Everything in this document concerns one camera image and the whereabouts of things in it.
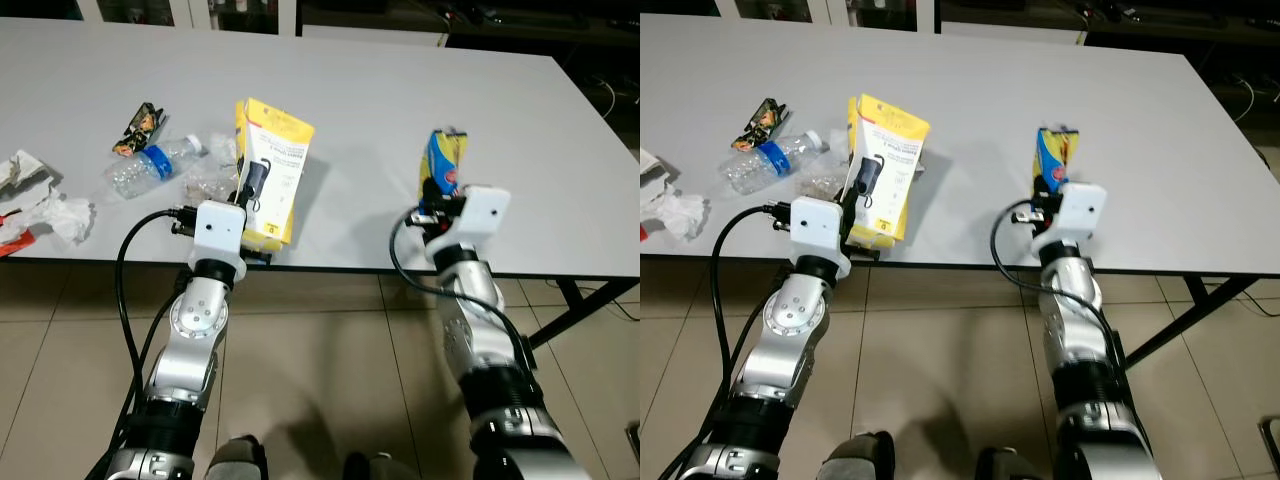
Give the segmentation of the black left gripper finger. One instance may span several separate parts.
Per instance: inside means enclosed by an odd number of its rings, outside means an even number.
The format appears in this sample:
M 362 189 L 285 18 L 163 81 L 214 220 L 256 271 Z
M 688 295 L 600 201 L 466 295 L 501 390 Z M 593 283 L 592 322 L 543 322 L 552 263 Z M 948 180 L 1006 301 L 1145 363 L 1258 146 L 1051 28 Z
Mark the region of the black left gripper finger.
M 858 205 L 861 201 L 864 209 L 869 209 L 874 200 L 873 192 L 879 175 L 879 159 L 878 157 L 863 157 L 860 160 L 860 166 L 858 169 L 858 177 L 852 183 L 852 191 L 855 198 L 852 205 Z
M 252 160 L 248 163 L 248 173 L 244 177 L 244 210 L 247 212 L 257 212 L 261 209 L 260 196 L 270 173 L 271 163 L 269 160 Z

